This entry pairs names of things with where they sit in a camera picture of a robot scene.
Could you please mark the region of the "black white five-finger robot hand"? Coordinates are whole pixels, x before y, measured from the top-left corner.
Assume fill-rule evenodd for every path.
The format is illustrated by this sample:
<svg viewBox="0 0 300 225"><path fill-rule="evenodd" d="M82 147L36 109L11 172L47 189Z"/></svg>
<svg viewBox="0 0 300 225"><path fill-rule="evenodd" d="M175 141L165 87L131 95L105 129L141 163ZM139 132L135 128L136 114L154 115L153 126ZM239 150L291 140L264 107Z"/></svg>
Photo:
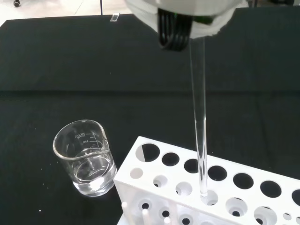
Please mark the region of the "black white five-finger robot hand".
<svg viewBox="0 0 300 225"><path fill-rule="evenodd" d="M189 41L216 35L245 0L127 0L127 7L158 34L164 50L180 52Z"/></svg>

